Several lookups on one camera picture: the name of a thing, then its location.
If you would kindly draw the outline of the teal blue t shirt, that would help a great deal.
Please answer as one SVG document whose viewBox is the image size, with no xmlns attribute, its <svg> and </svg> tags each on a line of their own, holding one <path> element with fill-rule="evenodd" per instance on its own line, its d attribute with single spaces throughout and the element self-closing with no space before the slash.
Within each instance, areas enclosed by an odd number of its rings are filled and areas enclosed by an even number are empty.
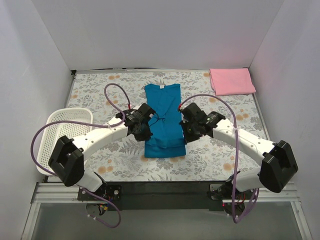
<svg viewBox="0 0 320 240">
<path fill-rule="evenodd" d="M 144 87 L 147 104 L 155 110 L 149 121 L 152 136 L 144 144 L 146 158 L 176 158 L 186 155 L 182 115 L 178 111 L 181 103 L 181 85 L 155 85 Z"/>
</svg>

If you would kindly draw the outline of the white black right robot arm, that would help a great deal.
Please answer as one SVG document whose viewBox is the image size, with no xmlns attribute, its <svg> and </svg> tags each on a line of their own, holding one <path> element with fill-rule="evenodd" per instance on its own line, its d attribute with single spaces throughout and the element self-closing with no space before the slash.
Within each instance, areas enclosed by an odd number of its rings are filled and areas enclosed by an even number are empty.
<svg viewBox="0 0 320 240">
<path fill-rule="evenodd" d="M 203 136 L 238 147 L 249 156 L 258 168 L 239 171 L 223 185 L 227 195 L 237 199 L 245 191 L 266 188 L 280 193 L 298 171 L 298 165 L 290 144 L 284 140 L 278 143 L 262 139 L 243 129 L 233 126 L 231 121 L 215 111 L 206 114 L 195 103 L 180 110 L 180 122 L 186 143 L 199 140 Z"/>
</svg>

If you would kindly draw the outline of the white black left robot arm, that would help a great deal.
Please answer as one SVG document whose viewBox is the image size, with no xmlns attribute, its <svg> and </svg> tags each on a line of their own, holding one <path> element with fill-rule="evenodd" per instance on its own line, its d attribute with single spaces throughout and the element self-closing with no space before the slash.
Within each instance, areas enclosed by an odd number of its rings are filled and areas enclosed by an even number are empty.
<svg viewBox="0 0 320 240">
<path fill-rule="evenodd" d="M 74 138 L 60 137 L 48 164 L 65 186 L 77 185 L 89 191 L 95 200 L 106 196 L 106 182 L 97 173 L 85 170 L 85 161 L 94 153 L 117 140 L 134 135 L 138 142 L 147 141 L 153 135 L 149 121 L 156 114 L 143 103 L 111 118 L 101 127 Z"/>
</svg>

